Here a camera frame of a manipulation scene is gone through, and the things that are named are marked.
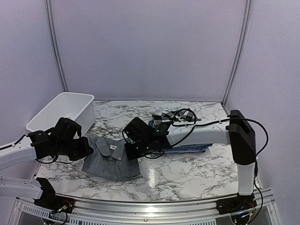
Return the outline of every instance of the metal base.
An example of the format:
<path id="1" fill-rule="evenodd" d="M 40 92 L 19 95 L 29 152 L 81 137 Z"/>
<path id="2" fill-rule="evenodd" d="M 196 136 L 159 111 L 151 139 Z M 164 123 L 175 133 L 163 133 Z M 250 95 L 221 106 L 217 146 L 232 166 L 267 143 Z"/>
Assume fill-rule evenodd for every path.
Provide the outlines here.
<path id="1" fill-rule="evenodd" d="M 272 207 L 274 203 L 272 191 L 265 189 L 262 191 L 262 194 L 264 207 Z M 258 191 L 255 191 L 255 196 L 258 204 L 260 204 L 261 200 Z M 231 216 L 241 213 L 239 211 L 231 215 L 219 215 L 216 209 L 216 200 L 218 199 L 215 198 L 187 202 L 113 202 L 77 197 L 71 198 L 75 199 L 76 204 L 73 213 L 68 214 L 67 224 L 70 225 L 88 225 L 89 223 L 94 225 L 198 225 L 198 223 L 202 223 L 206 225 L 206 222 L 207 225 L 209 222 L 209 225 L 217 225 L 217 222 L 213 224 L 215 219 L 217 221 L 220 218 L 231 220 Z M 42 207 L 34 205 L 31 199 L 17 199 L 8 225 L 19 224 L 18 221 L 22 212 L 49 219 L 48 213 L 51 210 L 42 209 Z M 274 215 L 270 216 L 272 225 L 279 225 L 278 219 Z"/>
<path id="2" fill-rule="evenodd" d="M 52 185 L 45 178 L 37 178 L 37 181 L 41 184 L 43 193 L 39 199 L 34 200 L 35 205 L 55 212 L 64 205 L 67 205 L 68 208 L 64 212 L 72 213 L 75 202 L 73 198 L 56 195 Z"/>
<path id="3" fill-rule="evenodd" d="M 254 194 L 247 196 L 237 194 L 236 197 L 217 200 L 216 204 L 220 215 L 248 210 L 257 206 Z"/>

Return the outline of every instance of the white basket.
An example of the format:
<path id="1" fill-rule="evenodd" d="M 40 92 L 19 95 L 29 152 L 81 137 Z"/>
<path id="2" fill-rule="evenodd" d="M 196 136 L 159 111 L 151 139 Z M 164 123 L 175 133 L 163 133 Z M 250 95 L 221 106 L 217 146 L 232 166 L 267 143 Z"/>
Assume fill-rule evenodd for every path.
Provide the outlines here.
<path id="1" fill-rule="evenodd" d="M 47 104 L 26 125 L 28 131 L 47 130 L 56 125 L 60 117 L 74 120 L 81 125 L 81 133 L 85 133 L 95 123 L 93 95 L 63 92 Z"/>

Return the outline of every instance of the black cable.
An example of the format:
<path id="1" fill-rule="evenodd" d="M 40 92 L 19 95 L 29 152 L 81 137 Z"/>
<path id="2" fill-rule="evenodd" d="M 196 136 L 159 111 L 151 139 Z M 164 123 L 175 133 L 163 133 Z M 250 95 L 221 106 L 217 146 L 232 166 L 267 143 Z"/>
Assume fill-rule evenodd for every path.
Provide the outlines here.
<path id="1" fill-rule="evenodd" d="M 61 161 L 57 161 L 58 156 L 59 156 L 59 155 L 56 155 L 56 156 L 54 157 L 53 161 L 51 161 L 51 162 L 42 162 L 42 161 L 39 161 L 39 160 L 37 160 L 37 159 L 36 159 L 36 161 L 38 161 L 38 162 L 41 163 L 41 164 L 51 164 L 51 163 L 72 164 L 72 163 L 75 162 L 75 161 L 72 161 L 72 162 L 61 162 Z"/>
<path id="2" fill-rule="evenodd" d="M 38 159 L 36 159 L 36 161 L 41 163 L 41 164 L 51 164 L 51 163 L 55 163 L 57 159 L 58 159 L 58 155 L 56 155 L 54 157 L 53 161 L 51 161 L 51 162 L 42 162 L 42 161 L 39 161 Z"/>
<path id="3" fill-rule="evenodd" d="M 26 136 L 26 135 L 23 135 L 22 137 L 20 137 L 20 139 L 19 139 L 18 141 L 16 141 L 16 142 L 14 143 L 14 145 L 18 144 L 25 136 Z M 8 149 L 8 148 L 10 148 L 10 147 L 12 147 L 12 146 L 13 146 L 13 145 L 10 144 L 10 145 L 7 145 L 7 146 L 4 146 L 4 147 L 0 148 L 0 150 Z"/>
<path id="4" fill-rule="evenodd" d="M 64 212 L 64 213 L 66 214 L 66 219 L 65 219 L 65 221 L 62 224 L 58 224 L 58 225 L 64 225 L 64 224 L 66 224 L 66 222 L 68 220 L 68 214 L 66 212 Z"/>
<path id="5" fill-rule="evenodd" d="M 194 124 L 196 124 L 197 122 L 197 116 L 196 114 L 194 113 L 193 110 L 189 109 L 189 108 L 184 108 L 184 109 L 180 109 L 180 110 L 177 110 L 174 112 L 174 115 L 171 117 L 171 124 L 172 126 L 174 127 L 182 127 L 182 126 L 185 126 L 185 125 L 174 125 L 174 121 L 175 121 L 175 118 L 176 118 L 176 115 L 180 116 L 179 113 L 182 112 L 182 111 L 189 111 L 193 114 L 193 118 L 194 118 Z"/>
<path id="6" fill-rule="evenodd" d="M 212 125 L 212 124 L 216 124 L 216 123 L 222 123 L 222 122 L 226 122 L 226 121 L 229 121 L 230 118 L 228 119 L 223 119 L 223 120 L 216 120 L 216 121 L 213 121 L 213 122 L 210 122 L 210 123 L 204 123 L 204 124 L 197 124 L 197 125 L 194 125 L 195 127 L 205 127 L 205 126 L 208 126 L 208 125 Z M 193 124 L 180 124 L 180 125 L 173 125 L 174 127 L 185 127 L 185 126 L 191 126 Z"/>
<path id="7" fill-rule="evenodd" d="M 72 163 L 74 163 L 75 161 L 72 161 L 72 162 L 61 162 L 61 161 L 55 161 L 55 163 L 63 163 L 63 164 L 72 164 Z"/>
<path id="8" fill-rule="evenodd" d="M 268 143 L 269 143 L 269 134 L 268 134 L 266 128 L 265 128 L 260 122 L 258 122 L 258 121 L 256 121 L 256 120 L 253 120 L 253 119 L 248 119 L 248 118 L 231 118 L 230 120 L 246 120 L 246 121 L 250 121 L 250 122 L 256 123 L 257 125 L 259 125 L 259 126 L 263 129 L 263 131 L 264 131 L 265 134 L 266 134 L 266 143 L 265 143 L 264 146 L 257 152 L 256 156 L 258 156 L 258 154 L 261 153 L 262 150 L 264 150 L 265 147 L 266 147 L 266 146 L 268 145 Z"/>
<path id="9" fill-rule="evenodd" d="M 220 123 L 220 122 L 225 122 L 225 121 L 228 121 L 228 120 L 230 120 L 230 119 L 228 118 L 228 119 L 224 119 L 224 120 L 216 120 L 216 121 L 213 121 L 213 122 L 210 122 L 210 123 L 193 125 L 193 128 L 190 130 L 190 132 L 186 136 L 184 136 L 180 141 L 176 142 L 175 144 L 172 144 L 171 147 L 174 147 L 175 145 L 183 142 L 188 136 L 190 136 L 190 134 L 193 132 L 195 127 L 204 127 L 204 126 L 208 126 L 208 125 L 212 125 L 212 124 L 216 124 L 216 123 Z"/>
<path id="10" fill-rule="evenodd" d="M 148 159 L 156 159 L 156 158 L 162 157 L 162 155 L 163 155 L 164 153 L 165 153 L 165 152 L 163 151 L 159 156 L 155 156 L 155 157 L 153 157 L 153 158 L 148 157 L 148 156 L 144 156 L 144 157 L 145 157 L 145 158 L 148 158 Z"/>
<path id="11" fill-rule="evenodd" d="M 55 222 L 55 223 L 48 223 L 48 222 L 47 222 L 47 224 L 50 224 L 50 225 L 64 225 L 64 224 L 66 224 L 66 222 L 67 222 L 67 220 L 68 220 L 68 214 L 67 214 L 65 211 L 63 211 L 63 212 L 66 214 L 66 218 L 65 218 L 65 221 L 64 221 L 64 222 L 62 222 L 61 224 L 57 224 L 56 222 Z"/>
<path id="12" fill-rule="evenodd" d="M 259 211 L 257 212 L 257 214 L 253 217 L 253 219 L 248 224 L 252 223 L 256 219 L 256 217 L 258 216 L 258 214 L 261 212 L 261 210 L 263 208 L 263 194 L 262 194 L 261 190 L 258 188 L 258 186 L 256 185 L 255 179 L 254 179 L 254 186 L 256 187 L 256 189 L 258 190 L 259 194 L 261 195 L 262 204 L 261 204 L 261 206 L 260 206 Z"/>

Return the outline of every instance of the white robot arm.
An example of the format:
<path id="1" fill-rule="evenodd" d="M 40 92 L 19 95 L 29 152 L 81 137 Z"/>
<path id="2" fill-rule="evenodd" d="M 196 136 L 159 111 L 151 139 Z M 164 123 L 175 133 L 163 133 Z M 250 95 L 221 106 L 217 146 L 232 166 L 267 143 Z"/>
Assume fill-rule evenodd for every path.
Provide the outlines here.
<path id="1" fill-rule="evenodd" d="M 238 110 L 221 120 L 194 122 L 163 122 L 152 128 L 138 117 L 123 130 L 131 142 L 125 144 L 129 160 L 151 154 L 154 150 L 187 144 L 231 144 L 232 155 L 238 167 L 238 194 L 234 198 L 217 201 L 220 214 L 237 212 L 256 206 L 253 194 L 257 176 L 255 132 Z"/>
<path id="2" fill-rule="evenodd" d="M 60 118 L 55 127 L 47 131 L 36 131 L 23 135 L 18 141 L 0 147 L 0 170 L 9 166 L 51 156 L 66 155 L 71 161 L 77 161 L 91 154 L 86 137 L 81 137 L 81 126 L 68 118 Z M 64 202 L 73 203 L 71 198 L 57 196 L 51 184 L 45 178 L 23 180 L 0 177 L 0 196 L 28 197 L 35 199 L 35 204 L 59 210 Z"/>

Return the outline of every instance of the marble table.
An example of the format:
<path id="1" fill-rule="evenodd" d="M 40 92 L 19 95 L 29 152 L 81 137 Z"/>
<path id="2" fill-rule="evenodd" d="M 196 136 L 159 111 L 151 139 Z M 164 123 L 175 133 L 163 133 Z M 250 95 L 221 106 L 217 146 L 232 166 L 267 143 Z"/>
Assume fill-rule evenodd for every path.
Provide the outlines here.
<path id="1" fill-rule="evenodd" d="M 188 107 L 202 120 L 226 116 L 220 103 L 181 101 L 95 101 L 96 123 L 89 134 L 121 139 L 134 117 L 149 121 L 153 113 Z M 237 168 L 230 145 L 214 144 L 204 153 L 164 154 L 139 159 L 141 175 L 115 182 L 81 171 L 83 159 L 70 165 L 41 165 L 37 177 L 47 178 L 59 194 L 133 202 L 186 201 L 237 193 Z"/>

